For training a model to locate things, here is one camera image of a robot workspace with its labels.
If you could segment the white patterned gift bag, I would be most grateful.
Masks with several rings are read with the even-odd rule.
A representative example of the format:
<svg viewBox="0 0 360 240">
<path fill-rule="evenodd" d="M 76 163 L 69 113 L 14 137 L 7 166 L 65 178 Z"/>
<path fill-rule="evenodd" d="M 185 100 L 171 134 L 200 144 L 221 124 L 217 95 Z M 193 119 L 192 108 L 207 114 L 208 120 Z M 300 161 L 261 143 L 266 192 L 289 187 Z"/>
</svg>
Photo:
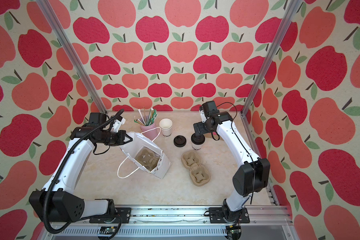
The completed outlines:
<svg viewBox="0 0 360 240">
<path fill-rule="evenodd" d="M 132 161 L 138 167 L 136 171 L 142 170 L 163 179 L 171 166 L 164 151 L 142 133 L 129 132 L 127 135 L 132 141 L 120 146 L 125 160 Z"/>
</svg>

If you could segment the black cup lid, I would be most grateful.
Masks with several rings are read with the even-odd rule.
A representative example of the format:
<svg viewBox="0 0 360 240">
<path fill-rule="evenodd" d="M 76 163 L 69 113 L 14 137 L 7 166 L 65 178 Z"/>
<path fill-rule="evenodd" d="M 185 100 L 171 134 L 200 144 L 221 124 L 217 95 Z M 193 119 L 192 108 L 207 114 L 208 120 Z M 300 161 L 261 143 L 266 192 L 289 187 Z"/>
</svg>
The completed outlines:
<svg viewBox="0 0 360 240">
<path fill-rule="evenodd" d="M 192 134 L 191 141 L 195 145 L 202 145 L 205 142 L 205 136 L 204 135 L 196 135 Z"/>
</svg>

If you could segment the single cardboard cup carrier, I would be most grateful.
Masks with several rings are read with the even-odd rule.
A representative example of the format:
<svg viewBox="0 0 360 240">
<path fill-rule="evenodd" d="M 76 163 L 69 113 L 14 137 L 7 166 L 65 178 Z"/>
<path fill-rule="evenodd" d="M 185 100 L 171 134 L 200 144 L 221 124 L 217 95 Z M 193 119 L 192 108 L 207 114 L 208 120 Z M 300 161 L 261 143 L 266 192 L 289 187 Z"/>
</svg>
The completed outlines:
<svg viewBox="0 0 360 240">
<path fill-rule="evenodd" d="M 148 148 L 142 148 L 135 157 L 136 161 L 141 164 L 148 172 L 157 167 L 160 156 Z"/>
</svg>

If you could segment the white paper coffee cup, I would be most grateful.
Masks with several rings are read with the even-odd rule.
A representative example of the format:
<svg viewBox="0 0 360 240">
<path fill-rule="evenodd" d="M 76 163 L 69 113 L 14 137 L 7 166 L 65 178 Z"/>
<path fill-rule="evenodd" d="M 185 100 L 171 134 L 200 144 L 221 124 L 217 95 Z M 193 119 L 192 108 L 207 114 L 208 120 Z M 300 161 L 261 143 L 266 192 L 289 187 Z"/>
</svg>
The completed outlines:
<svg viewBox="0 0 360 240">
<path fill-rule="evenodd" d="M 202 148 L 203 144 L 205 143 L 205 136 L 204 135 L 196 135 L 192 134 L 191 136 L 191 142 L 192 142 L 192 148 L 195 151 L 198 151 Z"/>
</svg>

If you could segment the cardboard cup carrier stack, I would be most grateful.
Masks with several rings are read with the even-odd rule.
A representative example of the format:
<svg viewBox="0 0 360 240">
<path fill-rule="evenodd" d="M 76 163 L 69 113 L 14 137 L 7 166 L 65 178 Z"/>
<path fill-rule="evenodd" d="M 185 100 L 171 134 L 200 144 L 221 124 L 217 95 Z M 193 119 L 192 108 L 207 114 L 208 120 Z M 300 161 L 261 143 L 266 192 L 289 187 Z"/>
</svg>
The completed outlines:
<svg viewBox="0 0 360 240">
<path fill-rule="evenodd" d="M 197 151 L 191 150 L 182 154 L 181 162 L 190 171 L 192 183 L 201 187 L 211 180 L 211 174 L 202 164 L 202 158 Z"/>
</svg>

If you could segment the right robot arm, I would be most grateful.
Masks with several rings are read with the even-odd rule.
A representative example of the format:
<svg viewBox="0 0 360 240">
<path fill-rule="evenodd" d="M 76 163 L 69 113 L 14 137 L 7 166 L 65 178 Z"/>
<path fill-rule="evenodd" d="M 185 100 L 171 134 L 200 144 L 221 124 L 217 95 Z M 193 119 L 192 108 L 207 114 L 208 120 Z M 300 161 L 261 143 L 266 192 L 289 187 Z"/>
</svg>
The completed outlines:
<svg viewBox="0 0 360 240">
<path fill-rule="evenodd" d="M 202 121 L 194 124 L 196 136 L 216 133 L 227 144 L 238 166 L 232 178 L 235 190 L 222 205 L 224 220 L 236 223 L 245 203 L 268 186 L 271 164 L 252 150 L 239 133 L 234 118 L 228 112 L 221 112 L 214 101 L 202 104 L 199 111 Z"/>
</svg>

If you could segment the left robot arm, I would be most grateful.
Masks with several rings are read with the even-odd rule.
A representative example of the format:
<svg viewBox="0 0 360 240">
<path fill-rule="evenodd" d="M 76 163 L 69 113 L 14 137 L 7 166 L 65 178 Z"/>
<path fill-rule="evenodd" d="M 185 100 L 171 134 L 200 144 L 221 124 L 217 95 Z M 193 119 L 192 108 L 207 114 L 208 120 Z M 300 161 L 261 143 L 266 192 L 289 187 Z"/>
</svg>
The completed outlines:
<svg viewBox="0 0 360 240">
<path fill-rule="evenodd" d="M 112 117 L 91 113 L 88 123 L 72 131 L 66 153 L 51 178 L 40 191 L 31 193 L 29 203 L 48 233 L 59 234 L 70 224 L 88 219 L 116 223 L 110 231 L 110 239 L 119 232 L 123 219 L 112 199 L 88 201 L 75 196 L 74 191 L 98 144 L 117 147 L 132 142 L 132 137 L 120 129 L 126 121 L 123 112 L 119 110 Z"/>
</svg>

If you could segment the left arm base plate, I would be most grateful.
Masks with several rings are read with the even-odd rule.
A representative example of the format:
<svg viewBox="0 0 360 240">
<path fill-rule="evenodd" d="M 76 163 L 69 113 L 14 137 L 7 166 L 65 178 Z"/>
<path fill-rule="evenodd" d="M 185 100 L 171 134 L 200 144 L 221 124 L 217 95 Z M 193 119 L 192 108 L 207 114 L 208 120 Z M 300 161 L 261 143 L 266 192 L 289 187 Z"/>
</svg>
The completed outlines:
<svg viewBox="0 0 360 240">
<path fill-rule="evenodd" d="M 114 213 L 91 217 L 91 224 L 128 224 L 131 217 L 131 208 L 115 208 Z"/>
</svg>

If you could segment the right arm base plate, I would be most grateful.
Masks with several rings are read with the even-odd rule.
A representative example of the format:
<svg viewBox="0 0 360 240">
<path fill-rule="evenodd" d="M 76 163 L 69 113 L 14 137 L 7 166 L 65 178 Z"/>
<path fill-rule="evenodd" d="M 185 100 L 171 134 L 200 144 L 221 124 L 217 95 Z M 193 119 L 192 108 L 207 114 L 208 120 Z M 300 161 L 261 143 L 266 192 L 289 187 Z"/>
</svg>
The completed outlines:
<svg viewBox="0 0 360 240">
<path fill-rule="evenodd" d="M 249 224 L 250 217 L 246 208 L 232 212 L 228 208 L 209 208 L 205 212 L 211 224 Z"/>
</svg>

